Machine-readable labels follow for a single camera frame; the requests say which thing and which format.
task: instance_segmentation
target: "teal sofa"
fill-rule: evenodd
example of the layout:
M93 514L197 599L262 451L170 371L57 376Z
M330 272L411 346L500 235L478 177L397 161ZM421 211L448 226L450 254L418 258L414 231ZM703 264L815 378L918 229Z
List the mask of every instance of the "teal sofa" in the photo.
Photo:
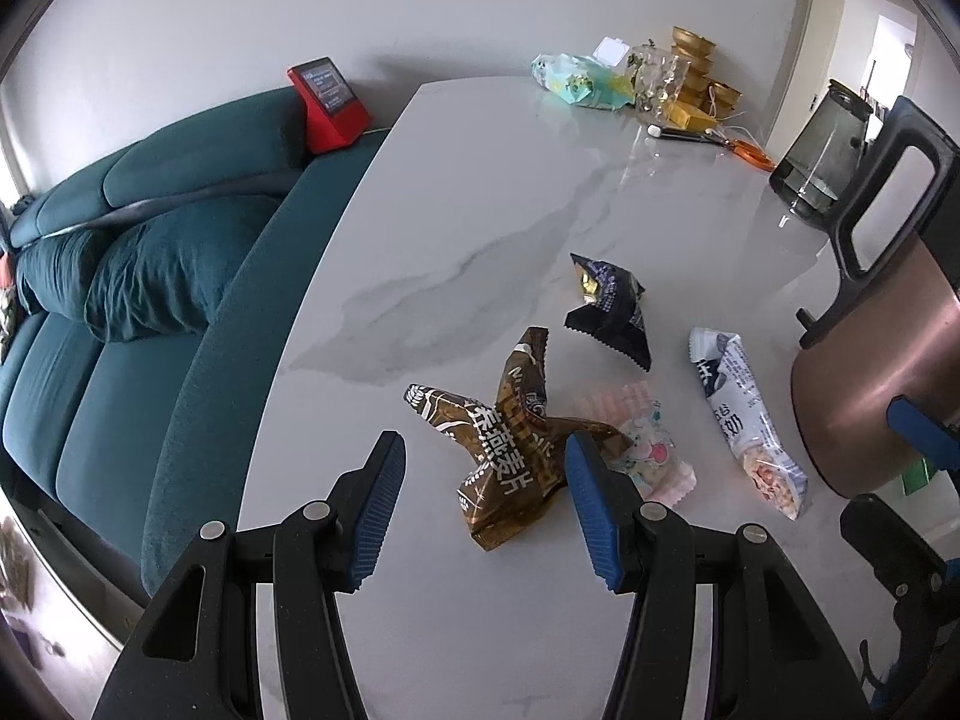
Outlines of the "teal sofa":
M0 365L3 450L150 594L200 525L236 526L299 303L387 136L311 157L304 127L293 89L222 105L11 227L31 313Z

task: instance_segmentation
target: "white snack bar wrapper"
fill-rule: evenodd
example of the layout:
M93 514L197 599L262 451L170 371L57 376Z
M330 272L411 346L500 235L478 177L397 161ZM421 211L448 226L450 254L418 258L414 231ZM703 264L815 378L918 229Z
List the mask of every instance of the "white snack bar wrapper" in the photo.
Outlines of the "white snack bar wrapper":
M690 362L733 456L760 494L796 519L808 480L779 442L740 336L694 327L689 346Z

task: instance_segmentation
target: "plastic bag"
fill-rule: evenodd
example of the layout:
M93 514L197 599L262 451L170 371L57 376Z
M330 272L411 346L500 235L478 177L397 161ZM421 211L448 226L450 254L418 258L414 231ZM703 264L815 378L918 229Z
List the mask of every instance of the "plastic bag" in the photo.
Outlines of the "plastic bag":
M0 525L0 607L30 608L28 548L11 517Z
M630 79L586 56L542 53L531 71L536 83L571 105L616 111L635 98Z
M786 517L796 519L808 480L779 442L740 336L694 327L690 362L697 367L707 402L733 456L760 494Z
M607 466L627 474L645 501L672 508L696 487L697 476L679 458L662 422L661 404L645 382L581 395L574 401L574 410L582 418L616 425L631 440L626 454Z

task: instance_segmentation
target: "black pot handle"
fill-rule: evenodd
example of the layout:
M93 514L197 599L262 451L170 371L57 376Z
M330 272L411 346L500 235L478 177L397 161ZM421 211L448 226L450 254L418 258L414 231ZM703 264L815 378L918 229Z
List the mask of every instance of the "black pot handle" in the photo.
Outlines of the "black pot handle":
M853 248L853 228L877 199L894 167L910 146L918 148L933 163L933 179L906 218L904 226L896 231L877 261L864 271ZM802 348L808 349L822 341L834 325L856 306L864 290L894 260L907 237L922 229L926 221L939 210L949 196L949 189L957 180L958 172L960 149L956 143L912 100L896 98L877 141L853 174L850 184L840 194L834 206L836 210L827 214L827 231L840 269L840 289L832 306L822 317L814 322L803 322L806 332L800 338Z

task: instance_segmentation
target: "glass jar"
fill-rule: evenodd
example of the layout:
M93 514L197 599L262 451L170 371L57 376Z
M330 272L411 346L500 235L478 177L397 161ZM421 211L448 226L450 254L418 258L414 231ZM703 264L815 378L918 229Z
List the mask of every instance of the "glass jar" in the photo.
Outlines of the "glass jar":
M677 99L690 60L654 46L639 46L631 50L627 68L637 93L637 110L665 121L664 108Z

